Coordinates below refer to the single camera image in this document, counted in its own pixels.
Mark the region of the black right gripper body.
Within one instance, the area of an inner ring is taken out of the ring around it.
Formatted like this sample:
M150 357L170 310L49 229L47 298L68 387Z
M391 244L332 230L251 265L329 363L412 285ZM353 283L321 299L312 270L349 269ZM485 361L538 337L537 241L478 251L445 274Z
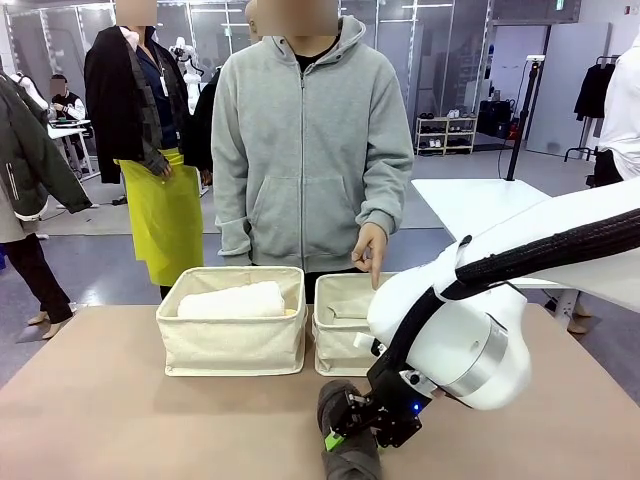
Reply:
M369 369L367 380L366 424L380 448L399 448L422 428L419 414L431 402L431 381L408 365L393 367L386 356Z

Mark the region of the person's left hand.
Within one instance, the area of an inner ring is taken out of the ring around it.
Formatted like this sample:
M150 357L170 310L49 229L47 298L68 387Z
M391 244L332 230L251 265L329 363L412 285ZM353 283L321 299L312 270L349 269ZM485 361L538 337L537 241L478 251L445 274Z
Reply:
M371 285L377 290L388 246L385 231L375 223L365 223L359 231L358 240L351 253L355 268L370 275Z

